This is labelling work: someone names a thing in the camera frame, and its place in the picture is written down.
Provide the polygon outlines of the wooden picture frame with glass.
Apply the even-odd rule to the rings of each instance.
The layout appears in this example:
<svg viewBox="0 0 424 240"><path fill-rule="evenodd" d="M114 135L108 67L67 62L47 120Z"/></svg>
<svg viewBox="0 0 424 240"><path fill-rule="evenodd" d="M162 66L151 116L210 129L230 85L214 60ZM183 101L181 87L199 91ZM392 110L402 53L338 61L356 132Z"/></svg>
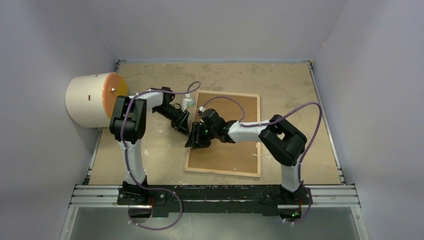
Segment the wooden picture frame with glass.
<svg viewBox="0 0 424 240"><path fill-rule="evenodd" d="M244 122L261 120L260 95L236 92L199 90L196 106L204 105L213 97L224 96L237 101L244 109ZM207 174L261 177L261 144L256 142L222 143L213 139L208 148L186 149L184 170Z"/></svg>

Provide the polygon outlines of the brown hardboard backing board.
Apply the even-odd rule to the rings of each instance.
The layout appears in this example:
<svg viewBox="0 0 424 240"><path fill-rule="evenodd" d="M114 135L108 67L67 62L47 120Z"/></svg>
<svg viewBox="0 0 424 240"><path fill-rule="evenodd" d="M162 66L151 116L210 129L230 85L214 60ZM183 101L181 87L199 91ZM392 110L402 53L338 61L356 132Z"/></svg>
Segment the brown hardboard backing board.
<svg viewBox="0 0 424 240"><path fill-rule="evenodd" d="M184 170L261 177L261 120L258 94L200 90Z"/></svg>

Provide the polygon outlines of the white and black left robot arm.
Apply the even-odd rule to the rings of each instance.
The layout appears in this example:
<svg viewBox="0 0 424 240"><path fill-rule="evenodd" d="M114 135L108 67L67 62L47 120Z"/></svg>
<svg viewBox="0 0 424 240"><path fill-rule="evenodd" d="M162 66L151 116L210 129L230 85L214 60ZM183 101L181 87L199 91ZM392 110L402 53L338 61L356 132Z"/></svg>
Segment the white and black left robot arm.
<svg viewBox="0 0 424 240"><path fill-rule="evenodd" d="M109 130L118 141L123 152L126 173L121 185L122 195L138 205L149 199L147 174L143 167L141 140L146 132L147 112L151 110L170 120L170 125L179 133L189 134L190 113L175 107L171 102L175 93L169 87L150 88L133 96L116 98Z"/></svg>

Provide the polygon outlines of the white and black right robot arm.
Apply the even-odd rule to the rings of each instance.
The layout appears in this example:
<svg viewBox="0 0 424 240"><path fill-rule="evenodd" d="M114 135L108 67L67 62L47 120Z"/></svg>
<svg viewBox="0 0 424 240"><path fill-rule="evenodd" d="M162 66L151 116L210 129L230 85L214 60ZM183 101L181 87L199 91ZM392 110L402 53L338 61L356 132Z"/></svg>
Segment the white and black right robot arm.
<svg viewBox="0 0 424 240"><path fill-rule="evenodd" d="M299 164L306 150L307 137L288 120L275 114L259 122L226 121L212 108L197 113L200 120L192 123L185 147L208 148L213 139L229 144L261 143L280 164L282 200L292 204L300 198Z"/></svg>

